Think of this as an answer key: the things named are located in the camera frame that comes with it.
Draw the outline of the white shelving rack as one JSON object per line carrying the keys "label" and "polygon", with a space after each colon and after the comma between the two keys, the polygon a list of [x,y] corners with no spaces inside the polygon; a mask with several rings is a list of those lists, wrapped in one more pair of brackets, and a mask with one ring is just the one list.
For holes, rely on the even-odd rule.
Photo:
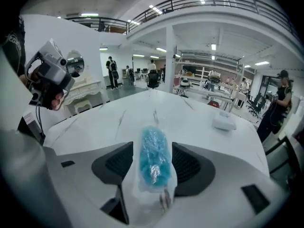
{"label": "white shelving rack", "polygon": [[[219,102],[220,108],[231,111],[239,100],[246,101],[247,96],[241,93],[240,86],[244,76],[244,67],[236,69],[213,64],[190,62],[181,59],[175,63],[179,67],[174,75],[174,91],[178,95],[197,94],[206,101]],[[189,88],[180,88],[180,80],[188,79]]]}

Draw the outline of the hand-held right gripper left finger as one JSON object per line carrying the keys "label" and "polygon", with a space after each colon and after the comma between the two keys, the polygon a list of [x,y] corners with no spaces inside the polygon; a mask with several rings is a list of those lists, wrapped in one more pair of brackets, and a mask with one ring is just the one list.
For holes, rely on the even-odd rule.
{"label": "hand-held right gripper left finger", "polygon": [[133,142],[58,155],[44,147],[47,167],[72,228],[130,228],[122,183]]}

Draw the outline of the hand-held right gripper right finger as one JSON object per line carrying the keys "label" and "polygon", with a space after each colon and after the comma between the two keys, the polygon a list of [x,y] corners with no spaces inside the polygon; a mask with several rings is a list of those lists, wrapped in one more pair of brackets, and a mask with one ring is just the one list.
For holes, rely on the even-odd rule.
{"label": "hand-held right gripper right finger", "polygon": [[172,143],[178,185],[171,228],[263,228],[288,193],[235,156]]}

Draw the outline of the black office chair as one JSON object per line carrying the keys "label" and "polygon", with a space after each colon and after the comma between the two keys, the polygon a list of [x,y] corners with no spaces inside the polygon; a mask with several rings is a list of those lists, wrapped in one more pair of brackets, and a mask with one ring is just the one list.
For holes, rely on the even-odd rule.
{"label": "black office chair", "polygon": [[156,70],[151,70],[146,76],[147,79],[147,87],[154,89],[159,87],[159,75]]}
{"label": "black office chair", "polygon": [[258,118],[265,104],[266,104],[266,98],[264,98],[261,93],[258,93],[256,98],[253,101],[249,102],[247,108],[249,110],[249,113],[252,113],[253,116],[256,116]]}

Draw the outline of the person's black shirt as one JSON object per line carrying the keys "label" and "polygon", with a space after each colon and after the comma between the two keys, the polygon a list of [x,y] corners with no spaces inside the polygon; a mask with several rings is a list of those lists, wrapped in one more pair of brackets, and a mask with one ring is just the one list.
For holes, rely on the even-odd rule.
{"label": "person's black shirt", "polygon": [[4,54],[17,76],[24,75],[25,53],[25,27],[24,19],[19,15],[18,23],[4,34],[0,40]]}

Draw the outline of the small white paper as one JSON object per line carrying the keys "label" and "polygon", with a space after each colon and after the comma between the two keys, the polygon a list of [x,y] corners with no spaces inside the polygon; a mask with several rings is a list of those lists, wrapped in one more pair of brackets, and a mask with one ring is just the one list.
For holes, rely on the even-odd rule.
{"label": "small white paper", "polygon": [[217,129],[232,131],[236,130],[237,126],[230,114],[226,112],[219,112],[214,115],[212,126]]}

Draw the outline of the blue wrapper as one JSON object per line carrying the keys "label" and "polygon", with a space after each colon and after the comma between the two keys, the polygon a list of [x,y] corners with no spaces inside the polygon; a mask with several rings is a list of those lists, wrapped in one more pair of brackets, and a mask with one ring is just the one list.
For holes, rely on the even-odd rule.
{"label": "blue wrapper", "polygon": [[166,134],[156,126],[141,130],[133,194],[145,211],[165,214],[174,203],[177,173]]}

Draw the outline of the white ornate dresser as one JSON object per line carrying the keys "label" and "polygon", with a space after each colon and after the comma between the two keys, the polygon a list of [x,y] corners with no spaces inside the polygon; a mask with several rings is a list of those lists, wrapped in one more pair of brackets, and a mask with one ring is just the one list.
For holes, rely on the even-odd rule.
{"label": "white ornate dresser", "polygon": [[89,65],[75,49],[67,55],[67,71],[75,82],[64,100],[66,118],[107,103],[103,82],[91,74]]}

